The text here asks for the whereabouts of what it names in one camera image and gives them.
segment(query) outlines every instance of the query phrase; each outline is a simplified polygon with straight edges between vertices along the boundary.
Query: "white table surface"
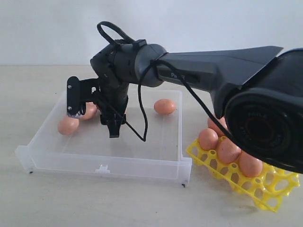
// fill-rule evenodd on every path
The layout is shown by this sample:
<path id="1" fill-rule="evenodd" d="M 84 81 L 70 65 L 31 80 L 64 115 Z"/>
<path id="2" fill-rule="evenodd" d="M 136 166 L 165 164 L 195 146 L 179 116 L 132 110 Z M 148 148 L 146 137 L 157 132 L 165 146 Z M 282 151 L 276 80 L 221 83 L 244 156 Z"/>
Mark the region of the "white table surface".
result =
<path id="1" fill-rule="evenodd" d="M 64 91 L 69 76 L 94 77 L 90 66 L 0 67 L 0 227 L 243 227 L 301 226 L 303 187 L 277 213 L 260 211 L 193 166 L 187 188 L 59 175 L 28 175 L 14 154 L 27 145 Z M 183 91 L 183 148 L 206 126 L 206 114 Z M 211 108 L 210 96 L 197 91 Z"/>

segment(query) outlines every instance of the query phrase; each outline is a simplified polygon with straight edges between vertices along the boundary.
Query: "yellow plastic egg tray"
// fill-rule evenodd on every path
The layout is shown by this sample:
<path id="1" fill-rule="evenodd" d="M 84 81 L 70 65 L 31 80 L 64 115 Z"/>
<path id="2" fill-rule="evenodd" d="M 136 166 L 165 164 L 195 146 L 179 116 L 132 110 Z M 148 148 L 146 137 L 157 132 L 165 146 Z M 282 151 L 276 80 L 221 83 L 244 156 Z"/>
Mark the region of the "yellow plastic egg tray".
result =
<path id="1" fill-rule="evenodd" d="M 219 143 L 226 137 L 220 137 Z M 188 148 L 187 153 L 192 157 L 194 164 L 204 165 L 216 179 L 225 179 L 231 188 L 239 194 L 249 195 L 254 204 L 262 210 L 277 212 L 283 196 L 288 196 L 294 187 L 299 187 L 299 174 L 286 172 L 263 163 L 263 171 L 258 177 L 248 178 L 242 174 L 237 159 L 230 164 L 223 164 L 217 158 L 216 150 L 205 151 L 199 146 L 196 139 Z M 277 189 L 281 183 L 286 185 Z"/>

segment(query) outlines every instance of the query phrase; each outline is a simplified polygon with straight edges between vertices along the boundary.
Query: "yellow egg carton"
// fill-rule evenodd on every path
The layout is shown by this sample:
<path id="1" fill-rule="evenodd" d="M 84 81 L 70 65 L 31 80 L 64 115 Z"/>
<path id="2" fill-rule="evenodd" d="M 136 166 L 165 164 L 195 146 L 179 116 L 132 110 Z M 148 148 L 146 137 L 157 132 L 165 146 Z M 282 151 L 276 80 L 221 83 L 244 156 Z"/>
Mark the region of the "yellow egg carton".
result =
<path id="1" fill-rule="evenodd" d="M 219 143 L 226 137 L 220 137 Z M 230 164 L 223 164 L 217 157 L 216 150 L 205 151 L 199 146 L 196 139 L 188 148 L 187 153 L 192 157 L 194 164 L 204 165 L 216 179 L 225 179 L 231 188 L 239 194 L 249 195 L 254 204 L 262 210 L 276 212 L 282 202 L 283 196 L 288 196 L 294 187 L 299 187 L 299 174 L 287 172 L 263 163 L 263 171 L 258 177 L 248 178 L 238 167 L 237 159 Z M 283 188 L 278 185 L 286 183 Z"/>

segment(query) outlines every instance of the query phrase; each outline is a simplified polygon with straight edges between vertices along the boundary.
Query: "white wall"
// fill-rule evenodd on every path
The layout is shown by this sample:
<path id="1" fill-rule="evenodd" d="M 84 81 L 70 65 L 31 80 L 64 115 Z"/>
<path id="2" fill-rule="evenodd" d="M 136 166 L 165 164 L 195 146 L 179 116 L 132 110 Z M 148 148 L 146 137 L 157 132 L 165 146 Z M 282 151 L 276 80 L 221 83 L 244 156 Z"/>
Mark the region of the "white wall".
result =
<path id="1" fill-rule="evenodd" d="M 0 64 L 89 64 L 116 23 L 169 52 L 303 47 L 302 0 L 1 0 Z"/>

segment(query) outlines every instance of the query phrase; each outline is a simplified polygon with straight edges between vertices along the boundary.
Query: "brown egg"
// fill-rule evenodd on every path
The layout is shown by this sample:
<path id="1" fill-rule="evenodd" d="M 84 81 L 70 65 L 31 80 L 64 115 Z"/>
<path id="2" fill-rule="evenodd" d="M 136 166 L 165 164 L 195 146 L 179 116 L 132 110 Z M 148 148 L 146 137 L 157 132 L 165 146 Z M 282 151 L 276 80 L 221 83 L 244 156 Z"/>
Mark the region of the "brown egg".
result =
<path id="1" fill-rule="evenodd" d="M 218 121 L 221 123 L 221 125 L 227 129 L 227 125 L 225 122 L 225 118 L 222 117 L 221 119 L 218 119 Z M 207 125 L 209 128 L 215 130 L 215 132 L 218 134 L 219 137 L 224 136 L 224 133 L 218 128 L 218 126 L 210 119 L 207 119 Z"/>
<path id="2" fill-rule="evenodd" d="M 81 116 L 81 120 L 88 120 L 96 115 L 98 108 L 93 103 L 86 103 L 86 112 Z"/>
<path id="3" fill-rule="evenodd" d="M 62 135 L 71 135 L 79 127 L 79 119 L 65 116 L 58 123 L 58 132 Z"/>
<path id="4" fill-rule="evenodd" d="M 240 154 L 241 149 L 228 138 L 223 139 L 217 149 L 218 159 L 224 164 L 234 162 Z"/>
<path id="5" fill-rule="evenodd" d="M 168 115 L 176 110 L 176 104 L 172 100 L 164 98 L 155 102 L 153 108 L 158 114 Z"/>
<path id="6" fill-rule="evenodd" d="M 218 145 L 218 135 L 212 129 L 204 129 L 199 133 L 199 145 L 203 150 L 214 150 Z"/>
<path id="7" fill-rule="evenodd" d="M 246 177 L 256 177 L 263 170 L 263 162 L 243 151 L 239 158 L 239 169 Z"/>

